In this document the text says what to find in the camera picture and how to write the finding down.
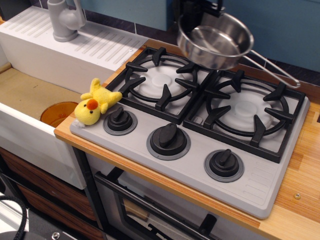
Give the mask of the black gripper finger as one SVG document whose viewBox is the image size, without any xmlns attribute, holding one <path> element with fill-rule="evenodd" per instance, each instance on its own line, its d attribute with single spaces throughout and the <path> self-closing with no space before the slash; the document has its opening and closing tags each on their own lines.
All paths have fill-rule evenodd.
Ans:
<svg viewBox="0 0 320 240">
<path fill-rule="evenodd" d="M 206 12 L 212 16 L 220 17 L 224 14 L 225 8 L 223 7 L 223 0 L 217 0 L 216 2 L 208 2 Z"/>
<path fill-rule="evenodd" d="M 179 30 L 184 33 L 196 28 L 203 16 L 203 0 L 174 0 L 173 14 Z"/>
</svg>

